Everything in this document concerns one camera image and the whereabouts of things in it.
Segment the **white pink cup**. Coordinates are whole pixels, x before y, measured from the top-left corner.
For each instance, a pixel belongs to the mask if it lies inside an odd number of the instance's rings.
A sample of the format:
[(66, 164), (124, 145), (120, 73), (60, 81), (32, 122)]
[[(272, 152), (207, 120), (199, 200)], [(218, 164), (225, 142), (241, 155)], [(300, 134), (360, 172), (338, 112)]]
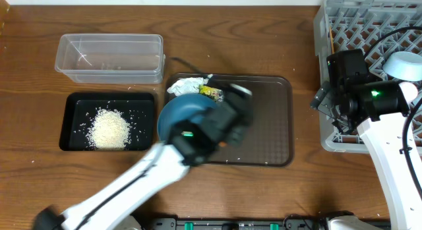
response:
[(401, 82), (399, 87), (407, 104), (410, 104), (418, 96), (418, 89), (411, 82)]

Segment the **light blue bowl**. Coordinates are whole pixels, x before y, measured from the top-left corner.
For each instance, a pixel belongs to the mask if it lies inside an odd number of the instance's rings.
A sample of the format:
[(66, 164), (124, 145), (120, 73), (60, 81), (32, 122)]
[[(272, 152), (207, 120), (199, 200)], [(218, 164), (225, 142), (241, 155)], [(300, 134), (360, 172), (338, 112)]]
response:
[(407, 51), (391, 54), (383, 65), (384, 72), (400, 80), (417, 82), (421, 80), (421, 56)]

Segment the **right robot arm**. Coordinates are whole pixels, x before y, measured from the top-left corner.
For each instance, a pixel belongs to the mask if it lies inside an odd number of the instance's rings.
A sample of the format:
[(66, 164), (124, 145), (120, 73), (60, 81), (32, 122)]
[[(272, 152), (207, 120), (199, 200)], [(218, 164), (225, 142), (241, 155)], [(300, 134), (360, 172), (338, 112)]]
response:
[(344, 91), (326, 83), (311, 102), (335, 126), (359, 134), (375, 165), (392, 229), (421, 228), (421, 157), (410, 108), (417, 95), (411, 82), (353, 84)]

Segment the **dark blue plate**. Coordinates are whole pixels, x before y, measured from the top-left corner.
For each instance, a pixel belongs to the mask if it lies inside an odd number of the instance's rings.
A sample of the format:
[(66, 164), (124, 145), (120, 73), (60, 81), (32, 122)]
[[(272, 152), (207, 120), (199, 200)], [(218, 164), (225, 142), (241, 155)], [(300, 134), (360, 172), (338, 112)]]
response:
[(212, 99), (200, 94), (184, 94), (169, 101), (162, 109), (157, 123), (158, 136), (167, 140), (170, 128), (179, 121), (199, 124), (209, 109), (217, 107)]

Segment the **orange carrot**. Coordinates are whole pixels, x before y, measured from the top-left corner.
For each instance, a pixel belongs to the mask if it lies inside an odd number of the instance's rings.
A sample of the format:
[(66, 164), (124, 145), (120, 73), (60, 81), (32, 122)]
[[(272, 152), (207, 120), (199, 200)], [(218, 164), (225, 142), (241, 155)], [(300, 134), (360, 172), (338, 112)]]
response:
[(219, 145), (219, 147), (224, 148), (224, 147), (227, 146), (227, 143), (226, 142), (220, 142), (218, 145)]

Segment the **pile of white rice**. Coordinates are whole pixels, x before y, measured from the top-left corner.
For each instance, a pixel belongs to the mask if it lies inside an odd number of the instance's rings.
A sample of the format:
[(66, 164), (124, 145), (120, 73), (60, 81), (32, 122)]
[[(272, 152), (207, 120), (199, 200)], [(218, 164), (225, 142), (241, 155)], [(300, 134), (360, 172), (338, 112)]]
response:
[(152, 143), (151, 128), (147, 112), (141, 109), (81, 106), (75, 110), (68, 149), (145, 150)]

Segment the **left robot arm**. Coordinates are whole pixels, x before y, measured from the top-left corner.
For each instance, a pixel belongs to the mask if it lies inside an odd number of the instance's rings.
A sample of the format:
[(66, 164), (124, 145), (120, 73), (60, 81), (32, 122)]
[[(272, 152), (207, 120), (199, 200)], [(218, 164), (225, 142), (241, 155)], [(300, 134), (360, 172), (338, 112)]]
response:
[(253, 120), (252, 93), (230, 84), (224, 99), (200, 123), (175, 123), (167, 140), (151, 147), (124, 174), (89, 199), (62, 214), (42, 210), (33, 229), (115, 229), (126, 217), (166, 186), (182, 179), (192, 167), (206, 163), (222, 144), (240, 144)]

